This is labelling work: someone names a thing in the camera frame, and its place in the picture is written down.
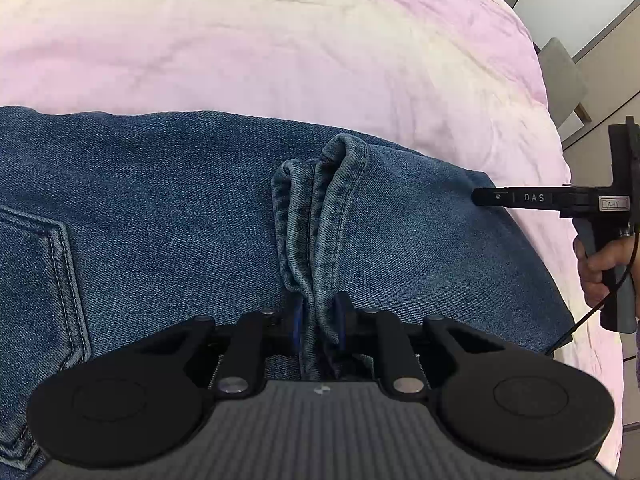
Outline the person's right hand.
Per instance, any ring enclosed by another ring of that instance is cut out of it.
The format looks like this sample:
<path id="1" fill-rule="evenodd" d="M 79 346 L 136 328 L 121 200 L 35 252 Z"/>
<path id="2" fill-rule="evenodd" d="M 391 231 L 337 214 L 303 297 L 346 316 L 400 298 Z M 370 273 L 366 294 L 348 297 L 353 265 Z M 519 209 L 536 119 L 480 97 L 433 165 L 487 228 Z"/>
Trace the person's right hand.
<path id="1" fill-rule="evenodd" d="M 585 302 L 589 307 L 595 307 L 610 292 L 608 286 L 603 283 L 603 272 L 616 266 L 626 266 L 634 249 L 634 238 L 623 237 L 613 240 L 600 252 L 590 256 L 578 237 L 574 239 L 573 248 L 578 260 L 577 270 Z"/>

